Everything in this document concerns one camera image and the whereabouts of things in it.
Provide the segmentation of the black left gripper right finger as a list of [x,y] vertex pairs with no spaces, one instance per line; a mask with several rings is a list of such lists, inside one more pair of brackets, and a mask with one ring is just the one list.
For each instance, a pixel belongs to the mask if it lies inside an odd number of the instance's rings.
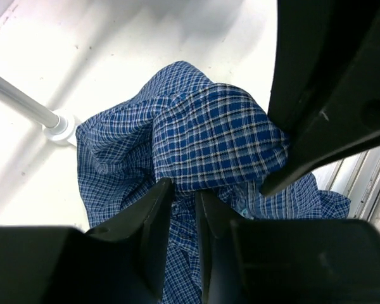
[[363,220],[248,220],[196,194],[203,303],[380,303],[380,233]]

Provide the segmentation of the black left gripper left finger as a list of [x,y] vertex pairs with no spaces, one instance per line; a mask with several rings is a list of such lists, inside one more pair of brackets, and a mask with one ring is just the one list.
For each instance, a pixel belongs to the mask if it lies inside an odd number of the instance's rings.
[[161,179],[87,232],[0,227],[0,303],[158,302],[173,193]]

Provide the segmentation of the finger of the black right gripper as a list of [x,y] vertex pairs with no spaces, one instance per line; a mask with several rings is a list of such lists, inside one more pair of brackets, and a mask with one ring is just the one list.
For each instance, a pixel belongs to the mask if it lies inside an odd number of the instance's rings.
[[380,146],[380,1],[279,1],[269,118],[288,160],[261,193]]

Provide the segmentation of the blue plaid shirt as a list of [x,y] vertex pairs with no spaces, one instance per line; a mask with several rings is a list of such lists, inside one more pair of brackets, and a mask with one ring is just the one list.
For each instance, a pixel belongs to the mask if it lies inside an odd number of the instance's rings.
[[350,200],[307,174],[279,193],[263,180],[288,159],[289,138],[243,89],[212,82],[188,62],[156,73],[132,99],[82,123],[80,196],[95,227],[142,198],[162,178],[175,186],[164,303],[200,303],[195,193],[211,189],[251,220],[344,219]]

